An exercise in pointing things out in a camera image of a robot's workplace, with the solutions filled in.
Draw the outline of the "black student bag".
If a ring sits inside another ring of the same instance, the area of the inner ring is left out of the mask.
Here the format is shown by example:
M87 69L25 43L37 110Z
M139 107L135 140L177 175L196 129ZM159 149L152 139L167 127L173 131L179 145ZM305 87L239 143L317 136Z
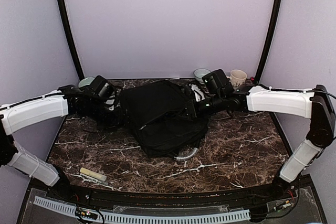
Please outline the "black student bag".
M157 81L120 93L125 124L148 157L177 158L180 149L199 148L208 131L207 116L191 119L184 113L192 99L180 85Z

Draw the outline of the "yellow highlighter pen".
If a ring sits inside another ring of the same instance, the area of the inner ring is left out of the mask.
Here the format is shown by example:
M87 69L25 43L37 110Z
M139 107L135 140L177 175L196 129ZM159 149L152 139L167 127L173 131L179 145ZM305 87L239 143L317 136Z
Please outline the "yellow highlighter pen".
M80 169L80 173L82 173L84 175L87 175L87 176L90 176L92 178L101 180L101 181L106 181L106 179L107 179L106 175L96 173L94 171L91 171L91 170L83 168L83 167Z

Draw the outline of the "clear pen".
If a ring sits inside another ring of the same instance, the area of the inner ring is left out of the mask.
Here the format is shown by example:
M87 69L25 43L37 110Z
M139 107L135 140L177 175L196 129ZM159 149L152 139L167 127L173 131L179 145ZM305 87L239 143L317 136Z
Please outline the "clear pen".
M96 184L102 184L102 185L108 185L108 182L104 182L104 181L101 181L99 179L96 179L96 178L91 178L89 176L85 176L84 177L86 180L90 181L90 182L93 182L93 183L96 183Z

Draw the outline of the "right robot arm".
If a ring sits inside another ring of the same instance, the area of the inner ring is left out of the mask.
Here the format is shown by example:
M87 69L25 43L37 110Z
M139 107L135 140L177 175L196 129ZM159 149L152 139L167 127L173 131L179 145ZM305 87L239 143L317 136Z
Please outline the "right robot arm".
M310 120L310 129L302 143L278 170L268 195L273 200L287 193L290 184L335 140L335 110L332 95L325 86L313 89L276 89L254 84L243 84L234 89L230 82L207 82L207 98L188 101L182 114L190 119L220 111L274 112L291 114Z

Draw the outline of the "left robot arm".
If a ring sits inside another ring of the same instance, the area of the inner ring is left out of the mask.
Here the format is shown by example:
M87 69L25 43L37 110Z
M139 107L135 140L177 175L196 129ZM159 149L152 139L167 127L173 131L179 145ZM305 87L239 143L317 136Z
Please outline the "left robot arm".
M68 85L50 93L25 101L1 106L1 165L11 166L49 187L63 201L74 197L74 189L62 171L42 161L15 142L13 134L33 124L52 118L77 114L86 116L103 127L117 127L121 121L120 109L108 101L115 101L112 88L95 91L86 86Z

